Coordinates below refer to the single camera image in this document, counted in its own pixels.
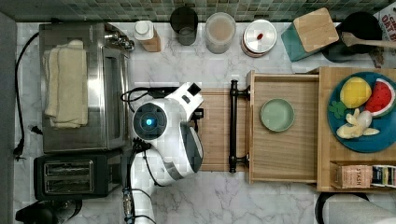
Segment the spoon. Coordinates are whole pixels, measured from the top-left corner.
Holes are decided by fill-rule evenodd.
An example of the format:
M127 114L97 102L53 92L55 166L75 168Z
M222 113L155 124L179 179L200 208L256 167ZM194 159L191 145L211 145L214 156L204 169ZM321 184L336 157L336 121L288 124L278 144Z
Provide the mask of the spoon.
M349 32L343 32L342 37L347 47L360 44L360 45L370 45L370 46L379 46L379 47L396 49L396 42L392 42L392 41L363 40L357 38L356 36L354 36L352 33Z

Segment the small bottle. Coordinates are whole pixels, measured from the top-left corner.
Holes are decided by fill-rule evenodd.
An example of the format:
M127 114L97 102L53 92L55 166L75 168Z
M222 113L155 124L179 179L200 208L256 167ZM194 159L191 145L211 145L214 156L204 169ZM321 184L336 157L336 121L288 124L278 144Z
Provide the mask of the small bottle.
M161 51L161 39L151 21L138 21L134 26L136 38L148 52Z

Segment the white towel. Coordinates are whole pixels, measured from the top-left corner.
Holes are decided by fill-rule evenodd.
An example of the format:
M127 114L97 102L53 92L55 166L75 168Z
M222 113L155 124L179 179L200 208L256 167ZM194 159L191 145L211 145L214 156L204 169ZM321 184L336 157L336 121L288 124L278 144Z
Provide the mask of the white towel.
M88 122L87 60L82 41L45 52L47 107L55 128L78 128Z

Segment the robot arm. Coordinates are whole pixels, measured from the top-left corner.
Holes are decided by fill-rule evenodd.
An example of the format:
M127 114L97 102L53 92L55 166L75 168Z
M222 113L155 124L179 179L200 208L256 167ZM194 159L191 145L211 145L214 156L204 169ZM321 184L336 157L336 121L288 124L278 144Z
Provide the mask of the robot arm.
M194 83L186 83L163 99L144 103L134 114L134 132L152 145L135 156L131 167L134 223L153 223L150 195L156 185L167 186L201 167L201 141L188 124L203 102L200 90Z

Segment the marble countertop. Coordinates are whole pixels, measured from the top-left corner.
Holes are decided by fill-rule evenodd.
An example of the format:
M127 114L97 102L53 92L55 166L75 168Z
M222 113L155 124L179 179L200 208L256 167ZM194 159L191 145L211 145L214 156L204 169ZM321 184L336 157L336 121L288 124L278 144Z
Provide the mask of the marble countertop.
M112 23L129 37L134 36L134 23ZM260 58L248 57L241 49L242 35L249 23L238 23L230 48L223 54L213 54L205 46L205 24L198 24L198 33L191 46L177 42L176 33L169 23L154 23L161 41L161 52L147 52L135 40L131 54L130 75L136 85L170 85L179 82L199 82L203 87L229 88L231 79L246 86L245 77L250 70L266 74L304 73L319 66L374 67L368 54L356 55L346 63L331 63L321 53L292 63L285 50L281 34L289 27L288 22L274 23L277 41L274 47Z
M128 36L133 36L133 23L113 24ZM280 35L288 25L276 23L277 33ZM162 51L146 52L136 42L135 51L129 61L131 88L171 86L186 81L201 83L203 87L229 88L232 78L238 79L240 88L243 88L246 86L246 73L252 69L261 73L293 73L295 65L289 61L280 38L268 54L258 59L250 58L240 48L241 36L248 24L238 23L230 49L216 55L205 47L204 26L199 24L197 40L193 45L186 47L177 42L168 23L155 23L162 38ZM37 23L18 23L18 54L27 39L37 31ZM316 57L319 57L319 61L313 64L328 63L322 61L320 55ZM373 66L367 58L354 63ZM19 76L25 127L41 127L38 39L32 42L25 52ZM15 142L18 144L21 138L18 122L15 126ZM41 155L41 136L26 129L23 153L26 160L16 161L14 164L14 212L35 202L33 161ZM316 223L314 208L317 197L318 193L305 184L261 182L249 185L244 173L198 172L171 186L158 189L152 200L159 224L306 224ZM392 197L394 195L369 196L371 200L396 211ZM81 212L68 223L124 223L121 189L116 189L106 198L85 200Z

